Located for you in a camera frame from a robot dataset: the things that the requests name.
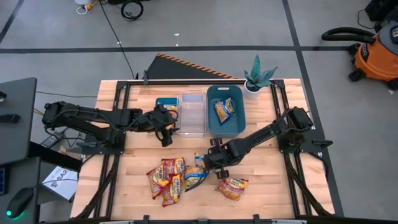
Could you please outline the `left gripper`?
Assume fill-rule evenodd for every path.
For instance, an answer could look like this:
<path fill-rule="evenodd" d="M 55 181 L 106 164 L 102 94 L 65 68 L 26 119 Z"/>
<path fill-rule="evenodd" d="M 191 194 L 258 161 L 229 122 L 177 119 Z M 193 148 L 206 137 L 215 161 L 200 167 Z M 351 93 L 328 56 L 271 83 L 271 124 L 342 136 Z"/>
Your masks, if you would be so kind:
<path fill-rule="evenodd" d="M 168 110 L 163 104 L 156 105 L 158 111 L 150 111 L 143 114 L 143 130 L 155 131 L 160 130 L 162 139 L 160 140 L 163 147 L 167 147 L 173 143 L 172 129 L 178 121 L 179 114 L 175 110 Z"/>

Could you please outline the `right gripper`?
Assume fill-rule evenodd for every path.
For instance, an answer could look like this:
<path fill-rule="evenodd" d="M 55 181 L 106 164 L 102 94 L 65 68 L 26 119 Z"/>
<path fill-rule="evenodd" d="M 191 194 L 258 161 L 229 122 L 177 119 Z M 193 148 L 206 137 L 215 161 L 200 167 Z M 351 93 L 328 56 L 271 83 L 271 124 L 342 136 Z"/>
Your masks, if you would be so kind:
<path fill-rule="evenodd" d="M 206 169 L 219 169 L 216 171 L 218 179 L 229 177 L 229 170 L 224 167 L 239 164 L 246 154 L 249 147 L 244 141 L 228 141 L 223 143 L 221 138 L 210 139 L 211 147 L 204 155 Z"/>

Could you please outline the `blue Maruchan ramen packet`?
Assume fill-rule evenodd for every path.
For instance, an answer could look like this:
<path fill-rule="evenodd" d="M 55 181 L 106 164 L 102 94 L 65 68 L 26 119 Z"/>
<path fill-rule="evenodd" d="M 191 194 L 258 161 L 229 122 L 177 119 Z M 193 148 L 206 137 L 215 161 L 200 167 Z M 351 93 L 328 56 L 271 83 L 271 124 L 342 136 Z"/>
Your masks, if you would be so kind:
<path fill-rule="evenodd" d="M 206 169 L 204 154 L 196 152 L 195 153 L 195 166 L 197 168 L 201 168 L 202 170 Z"/>
<path fill-rule="evenodd" d="M 234 106 L 232 98 L 218 100 L 215 103 L 215 112 L 221 124 L 227 122 L 234 113 Z"/>
<path fill-rule="evenodd" d="M 185 192 L 198 187 L 208 176 L 208 171 L 202 167 L 187 166 L 184 175 Z"/>

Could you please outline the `red Maruchan ramen packet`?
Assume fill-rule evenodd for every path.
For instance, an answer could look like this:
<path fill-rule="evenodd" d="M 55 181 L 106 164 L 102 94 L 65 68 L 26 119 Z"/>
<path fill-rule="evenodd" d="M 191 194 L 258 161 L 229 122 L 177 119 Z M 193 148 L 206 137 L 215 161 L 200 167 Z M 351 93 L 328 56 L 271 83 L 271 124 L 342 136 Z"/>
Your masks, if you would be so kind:
<path fill-rule="evenodd" d="M 157 166 L 146 174 L 152 199 L 155 200 L 170 184 L 170 177 L 163 164 Z"/>
<path fill-rule="evenodd" d="M 170 176 L 170 183 L 167 189 L 163 191 L 163 202 L 162 206 L 166 207 L 169 205 L 176 204 L 180 200 L 182 192 L 182 174 L 175 174 Z"/>
<path fill-rule="evenodd" d="M 167 175 L 177 175 L 185 173 L 185 159 L 183 157 L 173 159 L 162 159 L 165 173 Z"/>

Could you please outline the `small teal plastic bin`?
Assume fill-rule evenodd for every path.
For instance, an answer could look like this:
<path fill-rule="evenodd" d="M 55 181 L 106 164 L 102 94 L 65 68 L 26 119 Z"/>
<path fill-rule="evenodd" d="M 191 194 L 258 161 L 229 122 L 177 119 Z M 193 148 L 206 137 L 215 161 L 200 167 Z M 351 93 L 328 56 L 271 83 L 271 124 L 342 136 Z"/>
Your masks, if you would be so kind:
<path fill-rule="evenodd" d="M 155 104 L 171 104 L 178 106 L 178 98 L 157 98 Z"/>

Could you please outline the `clear plastic bin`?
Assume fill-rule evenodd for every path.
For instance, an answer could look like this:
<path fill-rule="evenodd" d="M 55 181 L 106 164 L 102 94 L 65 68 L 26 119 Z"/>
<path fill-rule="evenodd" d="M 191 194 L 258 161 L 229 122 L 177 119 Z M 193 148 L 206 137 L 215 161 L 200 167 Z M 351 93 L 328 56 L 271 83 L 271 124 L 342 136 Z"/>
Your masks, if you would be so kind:
<path fill-rule="evenodd" d="M 177 133 L 184 138 L 201 138 L 207 132 L 207 103 L 203 91 L 183 91 L 177 98 Z"/>

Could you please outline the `large teal plastic bin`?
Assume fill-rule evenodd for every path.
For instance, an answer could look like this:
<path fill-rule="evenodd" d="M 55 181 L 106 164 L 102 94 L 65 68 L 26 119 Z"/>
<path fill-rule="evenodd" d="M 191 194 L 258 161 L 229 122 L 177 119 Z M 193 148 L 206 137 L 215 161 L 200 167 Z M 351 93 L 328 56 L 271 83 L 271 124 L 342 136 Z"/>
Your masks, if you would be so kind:
<path fill-rule="evenodd" d="M 207 90 L 208 131 L 214 138 L 235 138 L 246 128 L 243 93 L 236 85 L 212 85 Z M 220 121 L 215 105 L 231 100 L 233 112 L 223 123 Z"/>

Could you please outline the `black ramp with orange stripes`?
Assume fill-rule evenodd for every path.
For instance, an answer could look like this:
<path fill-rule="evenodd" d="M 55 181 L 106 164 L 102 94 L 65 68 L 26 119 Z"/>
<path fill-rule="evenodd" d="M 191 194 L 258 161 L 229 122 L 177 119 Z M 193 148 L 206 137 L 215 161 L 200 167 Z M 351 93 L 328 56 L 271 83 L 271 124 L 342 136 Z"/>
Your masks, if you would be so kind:
<path fill-rule="evenodd" d="M 148 79 L 236 79 L 226 73 L 163 53 L 155 56 L 146 75 Z"/>

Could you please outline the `white plant pot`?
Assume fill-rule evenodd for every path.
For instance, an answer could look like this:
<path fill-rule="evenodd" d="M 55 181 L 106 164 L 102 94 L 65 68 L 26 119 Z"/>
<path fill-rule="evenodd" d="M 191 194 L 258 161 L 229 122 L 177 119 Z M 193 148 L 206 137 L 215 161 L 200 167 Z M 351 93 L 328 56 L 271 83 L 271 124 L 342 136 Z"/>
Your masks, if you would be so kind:
<path fill-rule="evenodd" d="M 243 96 L 248 99 L 248 100 L 255 100 L 259 98 L 262 88 L 260 88 L 258 91 L 251 91 L 248 86 L 248 81 L 246 80 L 244 83 L 244 88 L 243 88 Z"/>

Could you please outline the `green snake plant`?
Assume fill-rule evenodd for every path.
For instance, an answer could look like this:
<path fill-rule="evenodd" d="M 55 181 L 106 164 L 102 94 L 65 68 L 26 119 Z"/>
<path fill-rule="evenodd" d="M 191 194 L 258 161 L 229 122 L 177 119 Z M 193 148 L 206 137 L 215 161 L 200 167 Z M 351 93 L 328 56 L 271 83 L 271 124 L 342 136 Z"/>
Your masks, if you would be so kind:
<path fill-rule="evenodd" d="M 255 56 L 251 72 L 244 71 L 246 78 L 246 88 L 249 91 L 257 92 L 262 88 L 271 84 L 271 78 L 275 74 L 278 67 L 261 71 L 261 60 L 258 55 Z"/>

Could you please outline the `white printed paper sheet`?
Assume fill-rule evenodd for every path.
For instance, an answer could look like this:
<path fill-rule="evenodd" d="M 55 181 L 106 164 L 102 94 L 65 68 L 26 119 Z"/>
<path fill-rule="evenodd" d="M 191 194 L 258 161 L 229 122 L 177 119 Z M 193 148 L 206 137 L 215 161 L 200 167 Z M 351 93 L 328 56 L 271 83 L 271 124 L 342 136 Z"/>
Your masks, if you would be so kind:
<path fill-rule="evenodd" d="M 41 182 L 43 187 L 51 190 L 69 202 L 73 199 L 78 184 L 78 173 L 62 167 L 55 167 Z"/>

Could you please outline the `small black desk device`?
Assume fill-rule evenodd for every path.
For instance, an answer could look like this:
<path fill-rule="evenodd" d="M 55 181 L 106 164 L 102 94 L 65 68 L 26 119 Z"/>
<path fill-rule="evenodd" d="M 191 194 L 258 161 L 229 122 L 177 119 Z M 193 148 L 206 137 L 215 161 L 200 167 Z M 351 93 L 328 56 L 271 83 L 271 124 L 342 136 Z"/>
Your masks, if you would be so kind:
<path fill-rule="evenodd" d="M 16 124 L 19 122 L 20 118 L 18 114 L 2 114 L 0 115 L 0 123 Z"/>

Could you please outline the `orange shop vacuum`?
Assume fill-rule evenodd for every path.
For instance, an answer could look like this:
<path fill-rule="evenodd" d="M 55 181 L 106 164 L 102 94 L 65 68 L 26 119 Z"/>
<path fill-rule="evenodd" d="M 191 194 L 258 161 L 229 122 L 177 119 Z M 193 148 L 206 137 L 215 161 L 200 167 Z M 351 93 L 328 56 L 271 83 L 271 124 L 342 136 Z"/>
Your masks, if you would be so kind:
<path fill-rule="evenodd" d="M 386 82 L 391 90 L 398 90 L 398 23 L 382 27 L 377 34 L 355 29 L 361 36 L 361 44 L 353 44 L 349 53 L 353 55 L 355 70 L 348 77 L 352 82 L 371 78 Z"/>

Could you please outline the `black equipment case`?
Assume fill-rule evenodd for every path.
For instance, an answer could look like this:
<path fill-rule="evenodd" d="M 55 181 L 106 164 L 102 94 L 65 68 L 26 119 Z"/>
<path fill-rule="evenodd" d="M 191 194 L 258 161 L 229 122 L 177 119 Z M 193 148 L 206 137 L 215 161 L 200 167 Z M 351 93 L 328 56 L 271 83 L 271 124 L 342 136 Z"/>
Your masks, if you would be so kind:
<path fill-rule="evenodd" d="M 364 10 L 370 21 L 380 21 L 396 6 L 398 6 L 398 0 L 371 0 Z"/>

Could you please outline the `black aluminium table frame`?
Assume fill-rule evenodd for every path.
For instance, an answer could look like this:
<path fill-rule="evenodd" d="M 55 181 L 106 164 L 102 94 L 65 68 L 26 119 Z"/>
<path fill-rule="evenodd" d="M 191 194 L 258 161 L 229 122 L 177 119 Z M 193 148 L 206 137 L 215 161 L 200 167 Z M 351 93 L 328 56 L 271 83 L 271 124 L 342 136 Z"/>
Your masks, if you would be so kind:
<path fill-rule="evenodd" d="M 156 80 L 142 85 L 132 81 L 127 108 L 152 110 L 155 100 L 160 97 L 175 97 L 185 91 L 207 91 L 216 81 L 234 85 L 243 80 L 204 80 L 206 84 L 196 84 L 199 80 Z M 298 106 L 308 110 L 305 93 L 300 79 L 284 79 L 287 101 L 290 107 Z M 246 129 L 244 137 L 268 125 L 276 119 L 270 88 L 261 91 L 256 100 L 244 100 Z M 127 133 L 126 149 L 119 160 L 118 176 L 113 197 L 112 220 L 140 220 L 144 215 L 149 221 L 157 220 L 247 220 L 259 215 L 267 218 L 293 218 L 294 211 L 290 196 L 284 156 L 277 148 L 276 138 L 255 147 L 238 166 L 228 168 L 232 177 L 249 180 L 239 201 L 226 198 L 215 191 L 220 180 L 211 173 L 201 186 L 182 193 L 175 205 L 162 208 L 162 197 L 152 199 L 146 173 L 160 165 L 164 158 L 184 157 L 186 164 L 194 165 L 194 153 L 205 152 L 210 146 L 211 135 L 202 138 L 184 138 L 173 135 L 173 144 L 162 147 L 153 133 Z M 335 199 L 330 195 L 324 175 L 323 163 L 309 154 L 300 154 L 303 174 L 307 187 L 325 210 L 337 215 Z M 80 181 L 73 201 L 71 217 L 76 217 L 89 203 L 97 191 L 102 155 L 90 159 L 81 169 Z"/>

